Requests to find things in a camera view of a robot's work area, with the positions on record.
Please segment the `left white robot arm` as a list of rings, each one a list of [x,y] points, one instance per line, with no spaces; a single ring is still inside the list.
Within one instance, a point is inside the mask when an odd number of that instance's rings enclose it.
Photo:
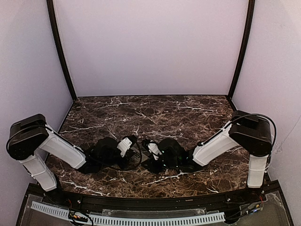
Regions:
[[[36,114],[11,125],[6,150],[11,158],[28,170],[44,191],[50,192],[59,187],[59,181],[41,159],[41,150],[82,174],[91,174],[112,165],[118,165],[121,171],[127,170],[126,163],[133,155],[132,147],[136,143],[134,135],[125,136],[120,141],[105,137],[83,151],[55,132],[46,123],[44,115]]]

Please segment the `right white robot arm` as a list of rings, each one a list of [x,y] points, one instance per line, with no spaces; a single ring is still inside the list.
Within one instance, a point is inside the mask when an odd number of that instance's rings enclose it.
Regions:
[[[247,187],[260,188],[276,143],[276,135],[277,128],[270,117],[237,110],[217,133],[206,141],[198,142],[188,151],[172,138],[160,142],[144,139],[142,146],[150,153],[145,162],[146,169],[155,174],[164,169],[196,172],[228,150],[240,146],[249,152]]]

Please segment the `white universal remote control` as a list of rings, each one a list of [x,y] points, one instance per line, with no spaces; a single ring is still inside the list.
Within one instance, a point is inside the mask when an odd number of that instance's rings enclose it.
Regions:
[[[149,157],[147,154],[145,154],[144,152],[141,152],[142,155],[140,155],[140,152],[137,148],[131,148],[133,150],[133,155],[131,157],[131,160],[134,162],[134,163],[139,163],[139,161],[141,161],[141,163],[144,163],[146,162]]]

